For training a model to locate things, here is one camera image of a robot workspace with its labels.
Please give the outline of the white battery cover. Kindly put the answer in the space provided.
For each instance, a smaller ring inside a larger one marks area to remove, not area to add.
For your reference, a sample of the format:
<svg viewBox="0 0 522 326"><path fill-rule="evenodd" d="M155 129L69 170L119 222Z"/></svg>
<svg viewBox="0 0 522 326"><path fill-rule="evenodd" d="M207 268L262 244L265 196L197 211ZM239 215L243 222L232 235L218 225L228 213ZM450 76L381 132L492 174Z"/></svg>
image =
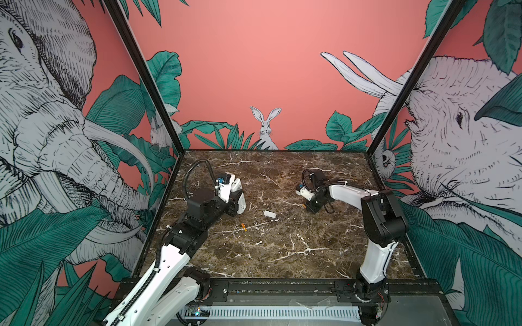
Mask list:
<svg viewBox="0 0 522 326"><path fill-rule="evenodd" d="M276 220L277 219L277 214L273 213L273 212L270 212L270 211L264 211L263 212L263 216L268 217L269 219L272 219L272 220Z"/></svg>

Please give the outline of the white remote control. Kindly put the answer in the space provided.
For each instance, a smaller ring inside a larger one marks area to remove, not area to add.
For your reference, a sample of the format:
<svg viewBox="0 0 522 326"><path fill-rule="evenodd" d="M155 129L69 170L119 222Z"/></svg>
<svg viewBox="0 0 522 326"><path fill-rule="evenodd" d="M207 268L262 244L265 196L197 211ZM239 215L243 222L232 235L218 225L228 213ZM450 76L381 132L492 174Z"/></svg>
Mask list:
<svg viewBox="0 0 522 326"><path fill-rule="evenodd" d="M236 178L231 185L230 200L235 214L242 214L246 210L246 199L243 193L241 180Z"/></svg>

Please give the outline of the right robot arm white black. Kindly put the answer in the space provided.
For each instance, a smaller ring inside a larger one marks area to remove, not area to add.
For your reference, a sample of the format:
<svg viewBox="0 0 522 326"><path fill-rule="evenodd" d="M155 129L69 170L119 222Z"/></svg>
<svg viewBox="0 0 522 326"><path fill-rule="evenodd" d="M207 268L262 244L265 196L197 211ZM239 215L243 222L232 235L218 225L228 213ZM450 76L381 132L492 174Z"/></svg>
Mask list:
<svg viewBox="0 0 522 326"><path fill-rule="evenodd" d="M341 179L329 179L322 170L305 169L296 193L303 197L311 213L341 201L362 212L364 232L368 238L366 255L360 266L352 292L357 300L384 300L387 267L409 224L394 193L389 190L365 190Z"/></svg>

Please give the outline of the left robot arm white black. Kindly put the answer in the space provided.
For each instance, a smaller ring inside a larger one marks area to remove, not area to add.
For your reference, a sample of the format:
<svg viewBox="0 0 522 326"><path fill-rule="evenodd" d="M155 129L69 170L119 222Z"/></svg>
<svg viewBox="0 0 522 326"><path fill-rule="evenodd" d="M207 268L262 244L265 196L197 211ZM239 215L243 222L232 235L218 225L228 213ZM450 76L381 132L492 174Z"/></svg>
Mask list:
<svg viewBox="0 0 522 326"><path fill-rule="evenodd" d="M167 288L208 238L208 230L225 213L231 217L246 209L242 190L224 201L213 192L197 191L186 212L168 229L156 250L156 259L134 288L103 320L103 325L167 325L185 305L204 300L211 292L209 275L187 270L171 290Z"/></svg>

